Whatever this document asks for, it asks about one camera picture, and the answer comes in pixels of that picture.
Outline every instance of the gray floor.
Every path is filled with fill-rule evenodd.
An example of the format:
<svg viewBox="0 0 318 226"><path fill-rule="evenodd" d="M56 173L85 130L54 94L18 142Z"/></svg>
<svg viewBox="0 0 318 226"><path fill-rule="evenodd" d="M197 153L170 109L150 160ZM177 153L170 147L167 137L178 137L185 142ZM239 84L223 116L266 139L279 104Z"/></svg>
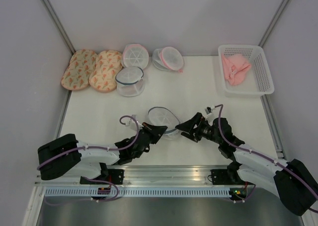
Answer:
<svg viewBox="0 0 318 226"><path fill-rule="evenodd" d="M70 198L48 198L57 203ZM274 195L258 189L244 204L218 198L121 198L44 205L42 226L301 226Z"/></svg>

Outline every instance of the white table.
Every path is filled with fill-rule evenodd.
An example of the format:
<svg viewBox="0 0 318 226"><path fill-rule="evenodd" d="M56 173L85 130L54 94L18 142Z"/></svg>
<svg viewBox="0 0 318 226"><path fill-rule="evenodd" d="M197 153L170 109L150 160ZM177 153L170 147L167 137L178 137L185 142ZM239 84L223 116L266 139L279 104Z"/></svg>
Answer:
<svg viewBox="0 0 318 226"><path fill-rule="evenodd" d="M77 139L91 144L109 144L129 138L134 132L118 121L122 115L137 114L146 120L154 106L172 111L181 121L192 118L204 108L224 104L233 133L256 150L277 157L260 98L227 98L223 95L218 57L184 57L183 73L164 72L152 64L145 71L144 92L136 97L123 97L113 91L100 93L92 88L71 94L61 136L74 133ZM199 143L180 136L161 139L151 145L149 153L128 165L227 165L218 145L202 139Z"/></svg>

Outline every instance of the metal frame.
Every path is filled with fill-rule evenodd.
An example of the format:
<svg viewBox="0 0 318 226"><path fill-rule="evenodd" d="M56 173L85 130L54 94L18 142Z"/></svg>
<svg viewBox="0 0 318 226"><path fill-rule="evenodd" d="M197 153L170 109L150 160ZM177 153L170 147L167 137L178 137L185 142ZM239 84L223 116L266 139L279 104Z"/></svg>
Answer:
<svg viewBox="0 0 318 226"><path fill-rule="evenodd" d="M73 54L75 49L67 36L58 16L56 15L49 0L41 0L44 7L46 8L49 16L53 20L57 30L62 36L66 46L69 51ZM275 15L273 16L270 24L268 25L259 46L263 47L268 40L272 30L275 28L278 20L280 19L283 11L286 9L290 0L282 0ZM69 91L64 103L63 112L61 114L59 124L56 130L55 136L60 135L64 117L67 111L68 102L70 100L71 92ZM270 104L270 99L268 96L263 96L261 98L265 115L268 121L268 125L272 134L273 141L276 145L276 150L279 158L284 158L283 144L278 131L277 121L273 109ZM110 169L123 169L125 170L125 179L123 186L125 187L189 187L191 189L199 188L218 188L218 187L229 187L238 188L241 186L212 186L212 184L207 180L207 176L210 174L212 168L224 169L226 166L109 166ZM40 209L43 202L44 192L46 187L52 186L64 186L64 187L78 187L80 177L60 177L59 179L52 181L42 181L40 176L37 176L35 187L32 192L31 200L29 202L27 212L23 221L24 226L36 225L39 217ZM305 222L313 222L313 218L310 214L305 214L303 217L303 223L309 225Z"/></svg>

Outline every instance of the pink cloth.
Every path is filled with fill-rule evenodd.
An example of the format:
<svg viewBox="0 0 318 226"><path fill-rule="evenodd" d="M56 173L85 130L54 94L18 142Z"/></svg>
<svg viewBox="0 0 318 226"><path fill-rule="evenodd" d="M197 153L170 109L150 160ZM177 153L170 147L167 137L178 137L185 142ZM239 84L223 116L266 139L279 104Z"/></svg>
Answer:
<svg viewBox="0 0 318 226"><path fill-rule="evenodd" d="M241 54L235 54L229 57L222 55L222 64L224 78L230 85L238 85L245 79L246 73L252 65Z"/></svg>

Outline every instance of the orange patterned pad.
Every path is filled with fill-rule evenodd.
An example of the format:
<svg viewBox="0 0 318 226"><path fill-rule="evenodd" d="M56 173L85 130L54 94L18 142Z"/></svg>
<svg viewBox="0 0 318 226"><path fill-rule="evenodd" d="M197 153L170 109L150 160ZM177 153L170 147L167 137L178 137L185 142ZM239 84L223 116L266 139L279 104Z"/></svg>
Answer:
<svg viewBox="0 0 318 226"><path fill-rule="evenodd" d="M76 51L70 60L61 84L68 90L81 90L88 86L88 78L96 67L97 54L91 50Z"/></svg>
<svg viewBox="0 0 318 226"><path fill-rule="evenodd" d="M89 77L89 84L100 92L113 91L116 86L116 75L122 69L121 53L118 51L102 51L96 59L96 69Z"/></svg>

